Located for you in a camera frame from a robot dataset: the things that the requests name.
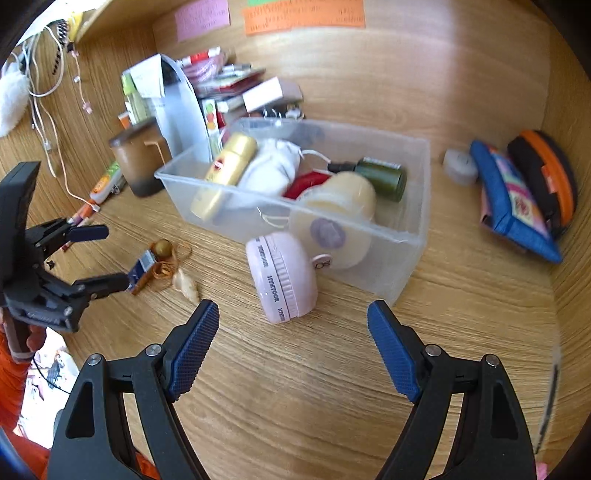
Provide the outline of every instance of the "transparent plastic box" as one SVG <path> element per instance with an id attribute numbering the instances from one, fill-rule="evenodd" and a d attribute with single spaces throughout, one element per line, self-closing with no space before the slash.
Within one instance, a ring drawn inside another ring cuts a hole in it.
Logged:
<path id="1" fill-rule="evenodd" d="M 390 304 L 396 301 L 427 242 L 431 187 L 429 142 L 375 129 L 311 120 L 245 118 L 232 124 L 230 133 L 235 131 L 257 140 L 288 140 L 302 150 L 316 150 L 335 163 L 355 163 L 372 157 L 407 169 L 408 181 L 402 201 L 394 203 L 378 198 L 373 222 L 309 209 L 297 200 L 203 181 L 210 166 L 208 145 L 195 145 L 155 174 L 164 183 L 184 220 L 242 244 L 277 230 L 290 231 L 290 218 L 295 214 L 305 213 L 337 222 L 347 231 L 368 239 L 368 253 L 353 267 L 345 270 L 329 267 L 320 272 L 374 293 Z M 302 163 L 301 169 L 304 166 L 326 169 L 324 161 L 312 155 L 306 155 Z M 222 195 L 217 213 L 207 220 L 191 211 L 193 199 L 204 192 Z"/>

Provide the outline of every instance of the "orange sticky note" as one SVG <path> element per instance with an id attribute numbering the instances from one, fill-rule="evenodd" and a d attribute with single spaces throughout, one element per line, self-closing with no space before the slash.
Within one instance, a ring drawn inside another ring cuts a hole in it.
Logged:
<path id="1" fill-rule="evenodd" d="M 365 28 L 363 0 L 281 0 L 243 11 L 247 35 L 297 27 Z"/>

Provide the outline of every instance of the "black bottle cap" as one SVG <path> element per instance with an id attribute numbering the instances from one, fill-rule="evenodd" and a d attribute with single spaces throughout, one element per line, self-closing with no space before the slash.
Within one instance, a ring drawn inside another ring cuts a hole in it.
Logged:
<path id="1" fill-rule="evenodd" d="M 356 163 L 329 163 L 328 171 L 332 173 L 338 173 L 340 171 L 355 171 L 357 168 Z"/>

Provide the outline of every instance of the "purple label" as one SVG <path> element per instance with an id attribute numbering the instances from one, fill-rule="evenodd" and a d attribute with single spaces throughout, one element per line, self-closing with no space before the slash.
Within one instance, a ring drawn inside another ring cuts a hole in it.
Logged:
<path id="1" fill-rule="evenodd" d="M 326 218 L 317 218 L 310 225 L 312 238 L 322 248 L 341 248 L 345 244 L 347 234 L 336 222 Z"/>

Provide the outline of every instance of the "wooden shelf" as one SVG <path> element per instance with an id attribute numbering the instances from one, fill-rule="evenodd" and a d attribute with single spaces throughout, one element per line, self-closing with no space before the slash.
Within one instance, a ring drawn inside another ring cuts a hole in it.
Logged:
<path id="1" fill-rule="evenodd" d="M 187 0 L 108 0 L 82 24 L 76 43 L 95 40 L 107 33 L 124 32 L 139 23 L 152 24 Z"/>

